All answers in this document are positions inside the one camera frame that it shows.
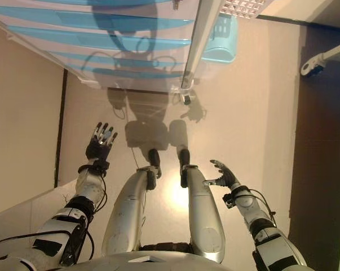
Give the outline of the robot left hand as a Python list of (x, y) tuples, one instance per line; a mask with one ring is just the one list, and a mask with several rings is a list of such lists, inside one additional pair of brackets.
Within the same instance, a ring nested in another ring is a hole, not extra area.
[(89, 144), (86, 147), (85, 155), (88, 160), (107, 160), (112, 149), (114, 140), (118, 133), (114, 132), (114, 127), (108, 123), (99, 122), (94, 129)]

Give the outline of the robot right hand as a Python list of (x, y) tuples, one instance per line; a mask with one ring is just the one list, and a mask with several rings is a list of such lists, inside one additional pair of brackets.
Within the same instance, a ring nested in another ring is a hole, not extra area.
[(203, 181), (202, 183), (204, 185), (216, 185), (231, 189), (233, 185), (239, 184), (239, 181), (233, 172), (225, 164), (215, 159), (211, 159), (210, 162), (218, 169), (218, 172), (221, 174), (221, 176), (216, 179)]

